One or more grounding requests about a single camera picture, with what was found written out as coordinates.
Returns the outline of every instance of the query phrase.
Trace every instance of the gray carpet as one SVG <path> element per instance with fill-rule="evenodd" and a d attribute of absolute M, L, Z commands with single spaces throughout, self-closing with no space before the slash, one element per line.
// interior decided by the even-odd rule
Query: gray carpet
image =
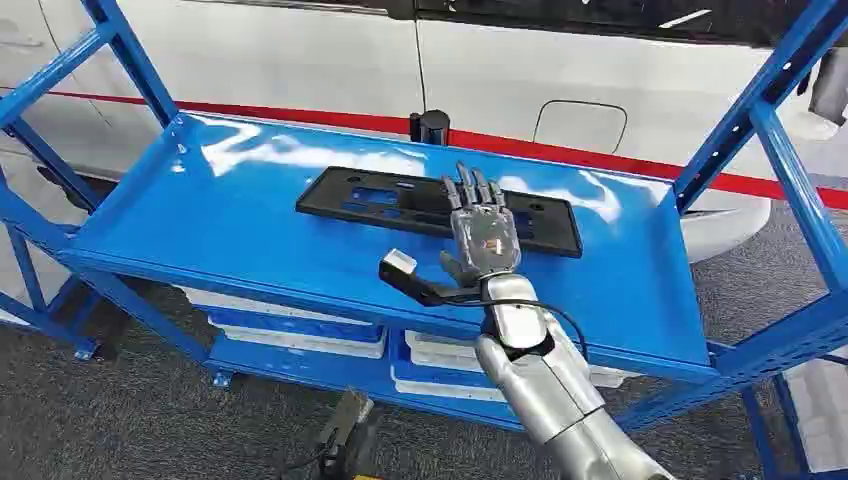
<path fill-rule="evenodd" d="M 840 213 L 837 221 L 844 225 Z M 783 204 L 752 241 L 694 268 L 710 336 L 737 341 L 819 296 L 822 283 Z M 181 292 L 140 291 L 201 338 L 213 333 Z M 338 394 L 240 377 L 215 389 L 206 371 L 103 303 L 92 330 L 119 354 L 81 363 L 39 335 L 0 329 L 0 478 L 271 479 L 286 459 L 307 453 Z M 614 409 L 658 388 L 629 380 L 605 392 Z M 760 393 L 773 443 L 788 448 L 779 412 Z M 394 479 L 553 479 L 551 463 L 526 438 L 495 428 L 390 406 L 374 455 Z M 737 396 L 635 436 L 680 478 L 756 474 L 747 419 Z"/>

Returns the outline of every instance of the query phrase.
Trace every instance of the white car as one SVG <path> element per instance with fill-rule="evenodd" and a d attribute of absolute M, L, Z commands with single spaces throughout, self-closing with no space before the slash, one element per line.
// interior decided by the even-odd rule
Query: white car
<path fill-rule="evenodd" d="M 0 87 L 91 27 L 78 1 L 15 3 L 0 11 Z M 757 37 L 779 38 L 797 2 L 712 2 L 750 10 L 765 31 L 739 26 L 745 12 L 641 3 L 120 1 L 171 95 L 194 102 L 186 108 L 312 122 L 358 114 L 348 126 L 388 135 L 397 129 L 386 125 L 440 109 L 452 128 L 488 135 L 466 135 L 475 148 L 504 137 L 575 149 L 566 162 L 684 165 L 770 54 Z M 802 153 L 838 129 L 808 111 L 813 90 L 779 112 Z M 109 49 L 54 93 L 25 118 L 84 174 L 119 179 L 160 131 Z M 757 143 L 730 172 L 773 178 Z M 11 139 L 0 149 L 26 154 Z M 769 212 L 766 198 L 707 191 L 682 220 L 690 261 L 744 242 Z"/>

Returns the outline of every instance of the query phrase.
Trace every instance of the black cable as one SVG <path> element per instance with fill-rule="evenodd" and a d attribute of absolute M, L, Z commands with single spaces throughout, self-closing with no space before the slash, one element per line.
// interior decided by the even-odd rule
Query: black cable
<path fill-rule="evenodd" d="M 563 312 L 559 308 L 549 305 L 547 303 L 540 302 L 538 300 L 522 300 L 520 298 L 501 298 L 498 300 L 481 300 L 479 302 L 454 302 L 451 300 L 446 300 L 446 304 L 454 306 L 454 307 L 491 307 L 494 305 L 529 305 L 531 307 L 539 307 L 544 308 L 545 310 L 549 310 L 552 312 L 558 313 L 562 318 L 565 319 L 573 328 L 574 331 L 577 332 L 577 338 L 580 339 L 580 353 L 583 355 L 583 358 L 586 361 L 589 361 L 589 345 L 586 343 L 586 336 L 583 335 L 583 330 L 580 329 L 580 326 L 574 319 L 571 318 L 570 315 Z"/>
<path fill-rule="evenodd" d="M 312 456 L 306 457 L 306 458 L 301 458 L 300 460 L 296 460 L 296 461 L 289 463 L 287 465 L 283 465 L 283 467 L 280 469 L 280 476 L 279 476 L 280 480 L 284 480 L 286 475 L 289 472 L 291 472 L 292 470 L 298 470 L 298 469 L 301 469 L 303 467 L 307 467 L 309 465 L 312 465 L 314 462 L 320 460 L 321 457 L 323 457 L 324 455 L 329 453 L 330 449 L 333 447 L 333 440 L 335 439 L 335 436 L 336 436 L 336 434 L 335 434 L 335 432 L 333 432 L 333 434 L 330 436 L 330 439 L 327 441 L 327 443 L 325 443 L 324 445 L 318 445 L 316 447 L 315 453 Z"/>

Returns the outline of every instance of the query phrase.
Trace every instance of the robotic arm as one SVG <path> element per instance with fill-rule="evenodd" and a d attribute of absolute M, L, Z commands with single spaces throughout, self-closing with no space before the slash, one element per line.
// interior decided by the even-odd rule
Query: robotic arm
<path fill-rule="evenodd" d="M 457 169 L 459 187 L 448 177 L 442 180 L 459 259 L 442 252 L 440 261 L 459 288 L 418 278 L 417 262 L 398 250 L 380 262 L 380 277 L 423 305 L 484 308 L 475 347 L 480 365 L 564 478 L 672 479 L 604 410 L 586 359 L 530 281 L 514 273 L 521 250 L 503 192 L 479 170 L 469 174 L 461 163 Z"/>

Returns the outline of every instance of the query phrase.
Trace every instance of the car door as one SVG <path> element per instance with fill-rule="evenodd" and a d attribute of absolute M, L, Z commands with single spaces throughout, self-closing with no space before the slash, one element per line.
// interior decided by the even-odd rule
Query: car door
<path fill-rule="evenodd" d="M 460 130 L 685 165 L 803 8 L 791 3 L 420 0 L 427 108 Z M 809 95 L 781 117 L 806 112 Z M 774 179 L 758 143 L 726 171 Z M 684 217 L 690 259 L 747 240 L 769 211 L 708 190 Z"/>
<path fill-rule="evenodd" d="M 78 2 L 41 0 L 60 46 L 90 27 Z M 366 1 L 122 0 L 171 96 L 195 108 L 256 115 L 252 107 L 406 117 L 423 98 L 415 22 Z M 121 156 L 77 166 L 118 177 L 158 133 L 108 49 L 74 73 L 120 139 Z"/>

